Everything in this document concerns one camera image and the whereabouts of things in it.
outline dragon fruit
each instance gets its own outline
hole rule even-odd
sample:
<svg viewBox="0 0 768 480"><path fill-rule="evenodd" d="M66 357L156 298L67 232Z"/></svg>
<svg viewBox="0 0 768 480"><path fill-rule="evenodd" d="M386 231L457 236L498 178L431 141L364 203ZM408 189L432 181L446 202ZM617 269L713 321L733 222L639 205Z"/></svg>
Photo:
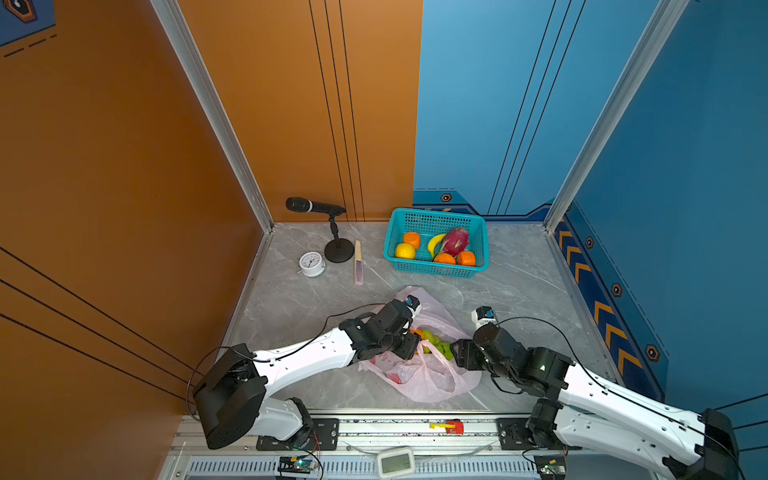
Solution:
<svg viewBox="0 0 768 480"><path fill-rule="evenodd" d="M456 227L449 231L445 238L442 239L442 245L440 251L435 252L435 255L439 253L447 253L452 257L459 255L469 244L469 232L464 227Z"/></svg>

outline vent grille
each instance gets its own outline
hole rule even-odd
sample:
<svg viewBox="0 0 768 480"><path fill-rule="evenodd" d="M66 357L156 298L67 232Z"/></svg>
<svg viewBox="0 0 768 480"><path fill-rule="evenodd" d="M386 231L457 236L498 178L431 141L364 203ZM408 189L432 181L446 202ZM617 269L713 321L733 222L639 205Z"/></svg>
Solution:
<svg viewBox="0 0 768 480"><path fill-rule="evenodd" d="M193 460L187 472L220 473L220 472L272 472L275 462L272 460Z"/></svg>
<svg viewBox="0 0 768 480"><path fill-rule="evenodd" d="M189 478L267 477L275 475L279 456L205 456L193 457L186 471ZM378 479L376 462L369 457L333 456L323 458L326 478ZM440 458L416 460L410 478L537 478L530 462L521 457L500 455L442 461Z"/></svg>

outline clock face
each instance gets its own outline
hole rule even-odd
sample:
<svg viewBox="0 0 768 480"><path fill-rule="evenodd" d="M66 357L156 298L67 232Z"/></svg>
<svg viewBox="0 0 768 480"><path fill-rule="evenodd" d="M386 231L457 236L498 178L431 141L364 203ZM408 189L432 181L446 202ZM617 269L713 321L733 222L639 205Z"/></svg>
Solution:
<svg viewBox="0 0 768 480"><path fill-rule="evenodd" d="M303 268L312 268L313 266L317 266L320 263L320 260L321 257L318 253L311 252L301 257L301 266Z"/></svg>

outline orange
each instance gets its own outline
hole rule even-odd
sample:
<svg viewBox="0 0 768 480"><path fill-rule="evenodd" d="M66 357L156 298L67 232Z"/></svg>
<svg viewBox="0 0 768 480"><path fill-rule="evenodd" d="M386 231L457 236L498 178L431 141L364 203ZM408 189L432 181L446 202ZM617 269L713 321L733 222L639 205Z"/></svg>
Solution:
<svg viewBox="0 0 768 480"><path fill-rule="evenodd" d="M450 263L451 265L456 265L456 259L447 253L440 253L437 257L435 257L433 261L437 263Z"/></svg>
<svg viewBox="0 0 768 480"><path fill-rule="evenodd" d="M475 266L477 265L477 260L475 259L474 253L469 250L464 250L458 257L456 257L456 263L464 266Z"/></svg>
<svg viewBox="0 0 768 480"><path fill-rule="evenodd" d="M413 248L418 250L419 246L422 244L422 236L416 232L408 232L402 236L402 242L410 243L413 245Z"/></svg>

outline pink plastic bag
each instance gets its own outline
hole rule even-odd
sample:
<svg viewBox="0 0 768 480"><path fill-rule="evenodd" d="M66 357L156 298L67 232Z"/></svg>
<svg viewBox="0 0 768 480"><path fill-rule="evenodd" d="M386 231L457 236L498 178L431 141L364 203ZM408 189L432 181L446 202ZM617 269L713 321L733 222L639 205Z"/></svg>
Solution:
<svg viewBox="0 0 768 480"><path fill-rule="evenodd" d="M432 298L423 288L409 286L398 293L396 299L408 295L419 299L422 309L413 319L412 329L427 329L443 342L469 338L458 327L445 307ZM424 347L431 353L424 353ZM386 352L369 361L358 363L358 369L370 370L384 379L398 392L416 402L434 403L467 393L480 383L481 373L460 369L455 360L446 357L430 342L419 342L413 359L403 361L397 355Z"/></svg>

